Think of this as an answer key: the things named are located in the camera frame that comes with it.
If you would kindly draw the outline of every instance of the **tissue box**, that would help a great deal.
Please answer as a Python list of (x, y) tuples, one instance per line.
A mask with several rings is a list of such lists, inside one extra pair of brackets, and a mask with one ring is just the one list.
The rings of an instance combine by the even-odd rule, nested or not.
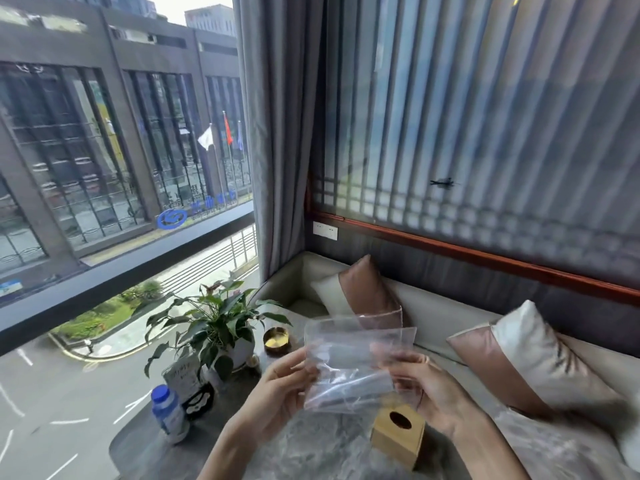
[(383, 408), (378, 412), (371, 431), (371, 444), (412, 470), (418, 460), (424, 419), (407, 405)]

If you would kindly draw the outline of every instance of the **blue circular sign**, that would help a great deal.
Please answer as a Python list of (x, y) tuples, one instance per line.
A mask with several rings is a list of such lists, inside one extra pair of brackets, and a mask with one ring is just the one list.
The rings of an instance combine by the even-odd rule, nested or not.
[(158, 216), (158, 229), (171, 230), (180, 227), (187, 220), (187, 211), (183, 209), (167, 209)]

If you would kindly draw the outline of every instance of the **gold ashtray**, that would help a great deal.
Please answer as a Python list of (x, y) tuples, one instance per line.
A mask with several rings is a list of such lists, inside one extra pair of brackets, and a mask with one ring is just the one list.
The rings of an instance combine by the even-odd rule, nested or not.
[(289, 331), (281, 326), (273, 327), (264, 332), (262, 337), (264, 351), (268, 355), (281, 356), (291, 351)]

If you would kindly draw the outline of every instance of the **brown pillow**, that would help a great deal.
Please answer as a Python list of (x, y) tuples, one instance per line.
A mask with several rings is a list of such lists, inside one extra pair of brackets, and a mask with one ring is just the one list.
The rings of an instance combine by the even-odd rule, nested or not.
[(447, 341), (494, 396), (526, 415), (548, 417), (554, 410), (587, 411), (623, 401), (557, 338), (529, 300), (498, 322)]
[(333, 316), (388, 314), (401, 309), (370, 255), (338, 274), (311, 282), (311, 287)]

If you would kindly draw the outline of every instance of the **red flag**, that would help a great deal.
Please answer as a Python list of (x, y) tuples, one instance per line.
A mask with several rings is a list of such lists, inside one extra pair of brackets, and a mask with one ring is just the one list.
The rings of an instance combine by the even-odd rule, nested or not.
[(234, 142), (234, 139), (231, 138), (231, 128), (229, 128), (229, 122), (227, 120), (227, 113), (223, 112), (222, 114), (224, 114), (224, 116), (225, 116), (225, 129), (227, 130), (227, 144), (229, 146), (231, 146), (231, 143)]

